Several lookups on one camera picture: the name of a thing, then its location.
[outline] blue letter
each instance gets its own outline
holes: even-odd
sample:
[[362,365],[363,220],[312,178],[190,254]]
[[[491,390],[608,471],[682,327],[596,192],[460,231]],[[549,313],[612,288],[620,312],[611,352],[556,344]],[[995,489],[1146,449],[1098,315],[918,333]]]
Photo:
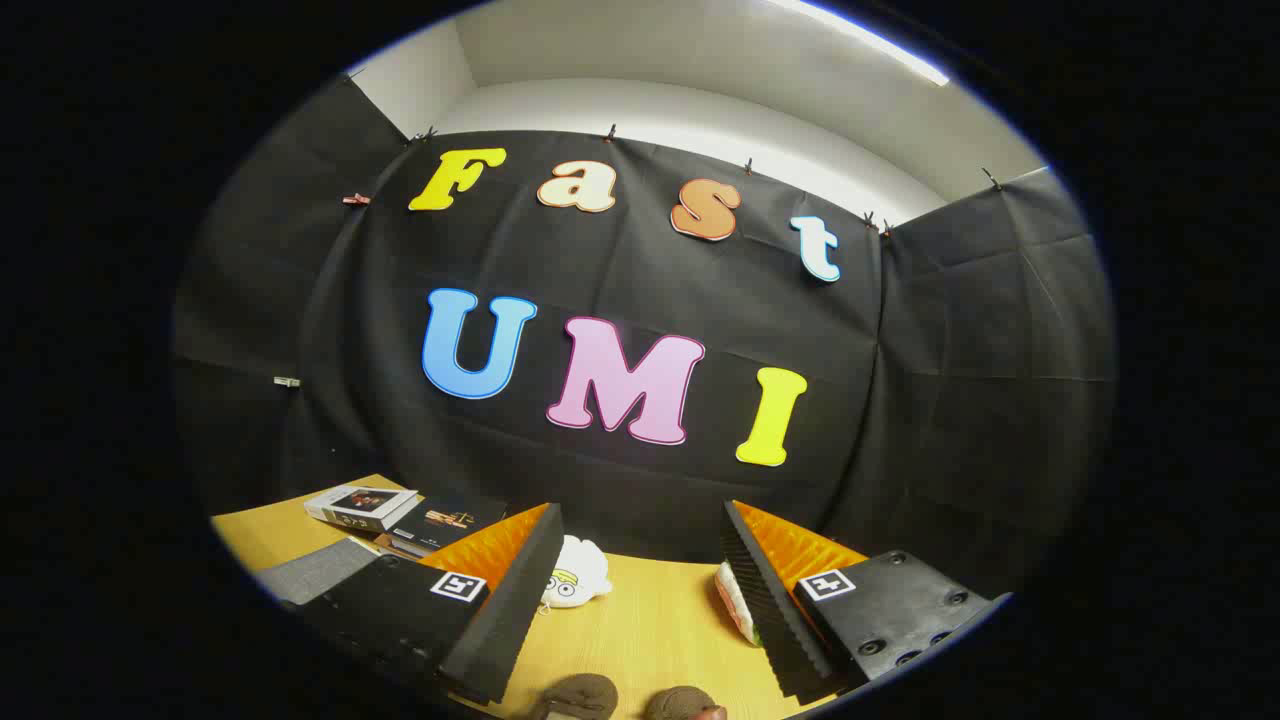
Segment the blue letter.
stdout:
[[498,318],[489,347],[489,364],[472,373],[458,365],[458,338],[462,337],[462,319],[476,306],[476,296],[462,290],[440,288],[428,296],[431,319],[426,323],[422,341],[422,372],[431,384],[444,392],[481,400],[493,397],[507,387],[511,370],[516,366],[516,350],[525,320],[538,315],[538,306],[518,297],[494,297],[489,311]]
[[791,227],[800,231],[800,259],[809,274],[833,283],[840,279],[840,268],[827,261],[827,246],[838,247],[836,236],[827,232],[822,218],[791,218]]

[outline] white ceiling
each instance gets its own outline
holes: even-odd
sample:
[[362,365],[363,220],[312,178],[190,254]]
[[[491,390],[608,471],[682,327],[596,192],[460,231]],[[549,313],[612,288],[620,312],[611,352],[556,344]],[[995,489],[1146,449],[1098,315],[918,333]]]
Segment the white ceiling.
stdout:
[[457,29],[480,87],[616,78],[740,97],[846,137],[948,201],[988,186],[979,168],[1011,178],[1046,164],[955,82],[765,0],[497,0]]

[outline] yellow letter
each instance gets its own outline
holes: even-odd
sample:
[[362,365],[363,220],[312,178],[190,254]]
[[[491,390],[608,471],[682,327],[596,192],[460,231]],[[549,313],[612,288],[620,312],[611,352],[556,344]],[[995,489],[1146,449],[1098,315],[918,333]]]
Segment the yellow letter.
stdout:
[[746,442],[737,446],[737,459],[753,465],[776,468],[787,459],[782,438],[787,434],[796,397],[809,388],[809,383],[782,368],[760,368],[760,372],[755,373],[755,379],[760,380],[760,387],[764,389],[760,392],[760,406],[755,411],[751,434]]
[[[480,160],[480,163],[472,163],[472,160]],[[435,174],[426,183],[422,195],[410,201],[408,209],[444,210],[453,205],[453,196],[449,195],[449,191],[454,183],[458,186],[458,192],[466,192],[480,179],[480,172],[484,170],[485,165],[497,168],[506,160],[507,151],[502,147],[449,150],[440,155],[440,167],[435,169]]]
[[[573,176],[577,172],[581,172],[582,177]],[[579,210],[602,213],[617,202],[612,191],[618,173],[604,163],[594,160],[561,163],[552,169],[552,174],[557,177],[538,188],[538,200],[543,205],[552,208],[577,205]]]

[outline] ceiling light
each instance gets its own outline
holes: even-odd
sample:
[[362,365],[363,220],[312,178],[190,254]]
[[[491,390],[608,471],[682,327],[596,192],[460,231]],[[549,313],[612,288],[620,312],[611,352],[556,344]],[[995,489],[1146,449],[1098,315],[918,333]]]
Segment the ceiling light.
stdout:
[[886,55],[893,58],[899,63],[902,63],[904,65],[910,68],[911,72],[914,72],[915,74],[928,78],[938,87],[942,87],[943,85],[950,82],[947,79],[947,76],[938,72],[938,69],[934,68],[933,65],[925,63],[924,60],[916,58],[915,55],[911,55],[906,50],[902,50],[897,45],[893,45],[892,42],[884,40],[883,37],[855,26],[854,23],[846,20],[845,18],[841,18],[840,15],[835,15],[820,8],[814,8],[808,3],[800,3],[800,0],[768,0],[768,1],[773,3],[780,8],[786,8],[787,10],[791,10],[794,13],[800,13],[801,15],[813,18],[819,23],[829,27],[831,29],[835,29],[836,32],[847,35],[849,37],[855,37],[865,42],[867,45],[870,45],[872,47],[879,50],[881,53],[884,53]]

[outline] white wall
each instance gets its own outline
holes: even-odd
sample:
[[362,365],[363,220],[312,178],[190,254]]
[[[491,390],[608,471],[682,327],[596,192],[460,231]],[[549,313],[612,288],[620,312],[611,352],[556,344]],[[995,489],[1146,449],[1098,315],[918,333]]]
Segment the white wall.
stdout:
[[877,224],[887,219],[896,225],[946,204],[884,159],[817,126],[763,105],[673,85],[594,78],[494,85],[472,90],[434,120],[440,133],[552,129],[605,135],[612,123],[618,124],[617,137],[737,165],[751,158],[751,169],[851,213],[874,211]]
[[452,19],[385,47],[347,70],[407,137],[426,132],[476,88]]

